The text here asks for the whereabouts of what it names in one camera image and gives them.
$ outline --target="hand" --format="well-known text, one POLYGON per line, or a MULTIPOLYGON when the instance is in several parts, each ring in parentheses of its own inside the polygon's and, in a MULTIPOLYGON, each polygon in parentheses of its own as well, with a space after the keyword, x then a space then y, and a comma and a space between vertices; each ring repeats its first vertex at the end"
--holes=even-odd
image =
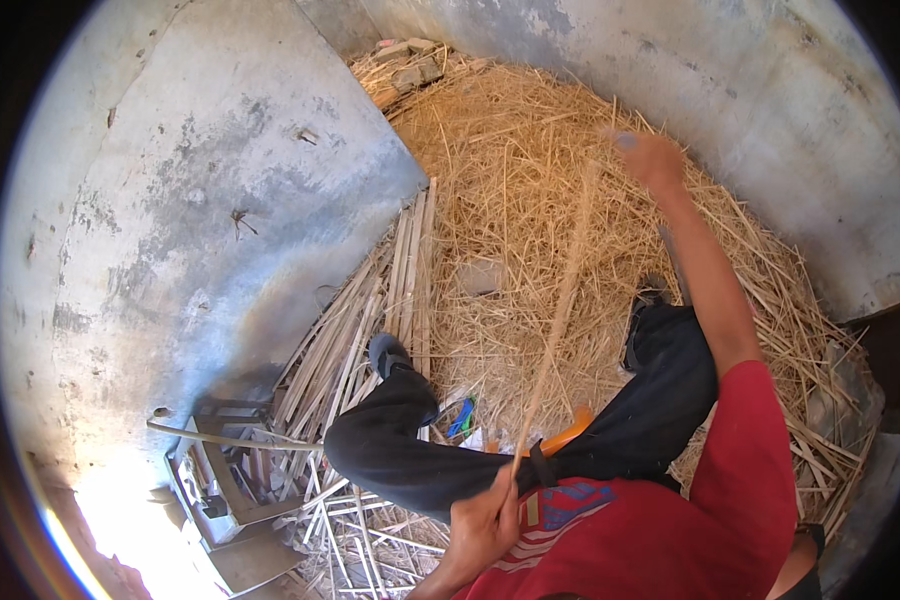
POLYGON ((514 547, 520 539, 516 494, 507 464, 490 489, 456 500, 450 507, 450 547, 408 598, 449 598, 514 547))
POLYGON ((606 128, 602 132, 624 156, 626 171, 654 197, 684 186, 684 155, 672 141, 661 135, 631 133, 606 128))

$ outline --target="black pants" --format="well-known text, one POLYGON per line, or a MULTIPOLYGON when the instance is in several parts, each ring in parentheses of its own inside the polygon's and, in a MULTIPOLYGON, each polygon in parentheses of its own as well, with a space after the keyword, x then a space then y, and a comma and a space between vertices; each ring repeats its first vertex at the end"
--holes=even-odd
MULTIPOLYGON (((557 479, 648 479, 679 491, 666 471, 717 399, 713 357, 692 307, 648 306, 636 319, 628 343, 636 376, 547 461, 557 479)), ((449 523, 450 505, 489 488, 513 457, 417 439, 437 412, 423 375, 395 370, 336 419, 324 438, 327 458, 361 488, 449 523)), ((517 482, 521 495, 540 485, 531 461, 521 461, 517 482)))

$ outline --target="blue object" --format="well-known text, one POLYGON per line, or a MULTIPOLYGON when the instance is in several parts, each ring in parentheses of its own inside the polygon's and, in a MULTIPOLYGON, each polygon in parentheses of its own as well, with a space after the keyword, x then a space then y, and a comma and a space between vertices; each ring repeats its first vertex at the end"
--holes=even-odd
POLYGON ((465 426, 469 426, 470 415, 473 413, 473 400, 470 398, 465 398, 463 400, 463 409, 459 411, 459 414, 456 415, 456 418, 453 419, 453 423, 450 425, 450 429, 447 431, 447 435, 453 437, 460 433, 465 426))

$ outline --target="orange object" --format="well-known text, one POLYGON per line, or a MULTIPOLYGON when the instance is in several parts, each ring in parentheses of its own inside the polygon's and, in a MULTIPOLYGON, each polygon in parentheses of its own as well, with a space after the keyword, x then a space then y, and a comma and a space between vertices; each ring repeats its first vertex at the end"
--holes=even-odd
MULTIPOLYGON (((540 442, 540 451, 544 456, 553 456, 554 452, 565 447, 571 440, 584 433, 593 423, 593 411, 589 406, 577 406, 573 411, 573 424, 549 439, 540 442)), ((530 456, 530 450, 523 453, 530 456)))

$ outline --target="person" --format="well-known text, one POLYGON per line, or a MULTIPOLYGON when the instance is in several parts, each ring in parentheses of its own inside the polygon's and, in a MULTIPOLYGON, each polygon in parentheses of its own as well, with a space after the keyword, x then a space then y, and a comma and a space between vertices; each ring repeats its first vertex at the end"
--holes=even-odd
POLYGON ((549 459, 531 451, 515 479, 511 456, 417 439, 438 402, 389 334, 369 347, 383 382, 326 432, 342 476, 450 524, 446 553, 411 600, 766 598, 781 594, 791 549, 807 555, 794 544, 774 381, 731 263, 684 186, 683 155, 649 134, 616 134, 615 146, 667 220, 693 306, 641 291, 624 360, 635 375, 580 435, 549 459), (666 472, 714 402, 685 499, 666 472))

